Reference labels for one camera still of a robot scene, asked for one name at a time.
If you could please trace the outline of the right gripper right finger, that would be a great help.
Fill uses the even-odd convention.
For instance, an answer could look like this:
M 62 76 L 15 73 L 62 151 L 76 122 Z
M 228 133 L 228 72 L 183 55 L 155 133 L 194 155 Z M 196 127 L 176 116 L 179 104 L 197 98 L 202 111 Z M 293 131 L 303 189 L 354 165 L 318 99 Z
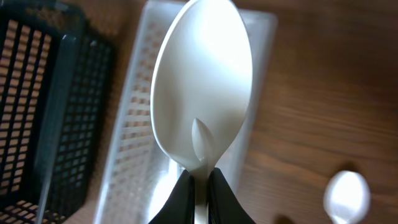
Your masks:
M 219 168 L 211 172 L 207 184 L 208 223 L 255 224 L 238 202 Z

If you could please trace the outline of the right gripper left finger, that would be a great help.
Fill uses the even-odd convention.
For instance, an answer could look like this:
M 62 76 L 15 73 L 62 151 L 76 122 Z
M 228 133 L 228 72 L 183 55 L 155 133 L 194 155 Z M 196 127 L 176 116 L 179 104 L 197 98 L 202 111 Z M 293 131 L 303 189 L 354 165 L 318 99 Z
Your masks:
M 184 170 L 170 196 L 149 224 L 194 224 L 195 180 Z

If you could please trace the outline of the white plastic spoon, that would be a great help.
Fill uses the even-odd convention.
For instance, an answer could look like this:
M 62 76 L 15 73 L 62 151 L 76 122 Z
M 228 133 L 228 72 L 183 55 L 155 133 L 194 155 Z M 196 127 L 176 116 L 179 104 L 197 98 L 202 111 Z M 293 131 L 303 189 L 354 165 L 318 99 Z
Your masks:
M 333 224 L 357 224 L 371 204 L 371 192 L 366 179 L 358 172 L 342 170 L 329 181 L 323 208 Z
M 234 3 L 187 2 L 155 62 L 150 116 L 161 150 L 195 179 L 195 223 L 208 222 L 207 180 L 246 119 L 252 79 L 248 33 Z

